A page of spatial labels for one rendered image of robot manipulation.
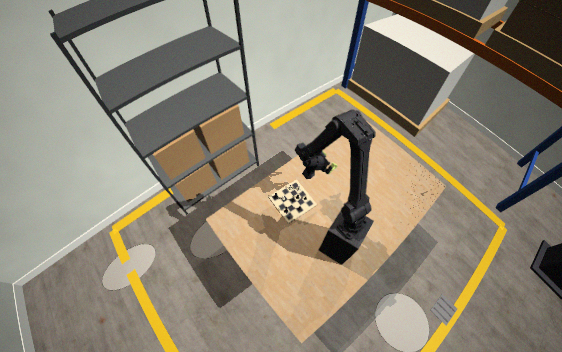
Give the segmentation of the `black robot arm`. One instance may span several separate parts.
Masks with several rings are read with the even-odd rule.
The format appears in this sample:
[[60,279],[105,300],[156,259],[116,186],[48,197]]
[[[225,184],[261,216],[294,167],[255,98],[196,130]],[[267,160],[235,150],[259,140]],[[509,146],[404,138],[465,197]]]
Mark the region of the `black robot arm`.
[[[342,220],[337,225],[337,228],[348,240],[367,225],[365,215],[369,214],[372,210],[369,202],[370,198],[368,195],[366,198],[365,194],[367,189],[370,146],[372,138],[375,138],[376,131],[362,117],[362,114],[360,113],[360,115],[359,113],[359,111],[352,109],[333,117],[332,121],[325,126],[328,132],[325,129],[307,146],[304,143],[300,143],[295,148],[295,152],[306,167],[302,175],[306,179],[311,179],[315,176],[315,171],[321,170],[324,166],[316,166],[316,157],[318,157],[329,144],[341,136],[348,139],[351,151],[350,193],[348,202],[344,203],[344,207],[341,208],[342,216],[346,221]],[[330,133],[330,135],[328,133]],[[334,136],[331,137],[331,135]],[[300,155],[302,155],[302,157]],[[311,158],[309,159],[309,157]],[[362,219],[360,218],[360,220],[359,217]],[[358,219],[360,222],[358,222]]]

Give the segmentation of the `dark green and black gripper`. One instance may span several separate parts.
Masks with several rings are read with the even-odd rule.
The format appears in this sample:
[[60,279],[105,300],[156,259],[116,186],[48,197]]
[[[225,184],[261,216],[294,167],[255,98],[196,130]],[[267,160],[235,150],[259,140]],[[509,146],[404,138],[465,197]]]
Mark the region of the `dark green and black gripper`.
[[[332,164],[330,165],[330,162],[326,159],[326,153],[322,151],[322,153],[319,154],[320,156],[317,157],[317,165],[324,165],[321,169],[322,172],[325,172],[326,174],[330,174],[334,169],[336,169],[338,167],[338,165],[336,165],[335,163],[332,162]],[[330,165],[328,168],[327,166]],[[314,166],[314,167],[316,167]]]

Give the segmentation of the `chessboard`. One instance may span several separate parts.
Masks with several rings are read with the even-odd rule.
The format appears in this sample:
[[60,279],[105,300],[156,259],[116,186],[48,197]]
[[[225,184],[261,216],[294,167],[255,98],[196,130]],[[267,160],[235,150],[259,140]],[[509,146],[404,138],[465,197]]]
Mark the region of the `chessboard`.
[[[287,223],[290,223],[317,205],[302,186],[300,186],[301,190],[297,191],[298,184],[300,183],[295,180],[276,191],[275,193],[277,193],[278,199],[274,198],[275,193],[268,196]],[[291,190],[289,190],[289,185],[292,187]],[[299,194],[299,199],[296,199],[297,194]],[[283,196],[285,200],[282,200]],[[304,200],[305,196],[307,196],[307,200]],[[294,202],[292,202],[292,198],[294,198]],[[301,206],[301,211],[298,210],[299,206]],[[284,212],[285,207],[288,207],[288,213]]]

